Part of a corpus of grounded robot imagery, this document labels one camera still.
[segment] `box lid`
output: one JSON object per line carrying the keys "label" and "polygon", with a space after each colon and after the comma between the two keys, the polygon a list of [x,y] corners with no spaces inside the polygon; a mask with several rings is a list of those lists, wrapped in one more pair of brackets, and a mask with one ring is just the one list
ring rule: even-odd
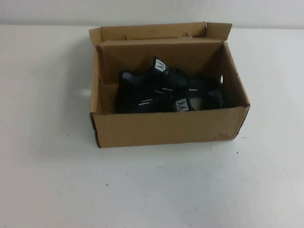
{"label": "box lid", "polygon": [[232,24],[194,22],[139,26],[110,26],[89,30],[94,46],[106,40],[202,37],[226,41]]}

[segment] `shoe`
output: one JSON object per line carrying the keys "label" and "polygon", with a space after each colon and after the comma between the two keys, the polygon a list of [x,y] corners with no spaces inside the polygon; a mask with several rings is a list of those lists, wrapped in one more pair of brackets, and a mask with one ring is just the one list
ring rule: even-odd
{"label": "shoe", "polygon": [[174,93],[157,95],[150,99],[134,97],[133,100],[129,100],[118,107],[116,113],[170,113],[185,111],[195,111],[191,105],[189,94]]}
{"label": "shoe", "polygon": [[155,57],[153,68],[142,74],[120,73],[115,103],[117,113],[218,109],[223,107],[222,86],[215,79],[189,79]]}

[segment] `white wall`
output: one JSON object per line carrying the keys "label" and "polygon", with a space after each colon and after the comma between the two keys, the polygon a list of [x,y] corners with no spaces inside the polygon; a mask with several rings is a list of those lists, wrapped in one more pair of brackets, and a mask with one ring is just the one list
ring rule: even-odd
{"label": "white wall", "polygon": [[304,0],[0,0],[0,24],[121,25],[231,22],[304,28]]}

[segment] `open cardboard box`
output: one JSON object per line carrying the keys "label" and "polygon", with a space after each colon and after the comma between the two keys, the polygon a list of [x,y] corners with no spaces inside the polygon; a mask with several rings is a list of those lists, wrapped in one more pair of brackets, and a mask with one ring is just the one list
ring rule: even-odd
{"label": "open cardboard box", "polygon": [[[90,30],[94,49],[90,118],[99,147],[234,139],[250,103],[228,43],[231,24],[183,23]],[[190,75],[222,77],[230,107],[218,110],[114,114],[119,71],[141,73],[157,56]]]}

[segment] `logo label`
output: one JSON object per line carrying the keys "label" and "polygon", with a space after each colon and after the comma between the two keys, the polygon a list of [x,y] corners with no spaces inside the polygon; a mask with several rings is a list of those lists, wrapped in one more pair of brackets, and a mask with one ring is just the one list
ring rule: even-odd
{"label": "logo label", "polygon": [[161,62],[159,59],[156,59],[154,68],[159,71],[164,72],[166,70],[167,66],[163,62]]}
{"label": "logo label", "polygon": [[185,98],[183,98],[179,101],[176,101],[175,104],[176,104],[176,109],[178,112],[189,111],[188,103]]}

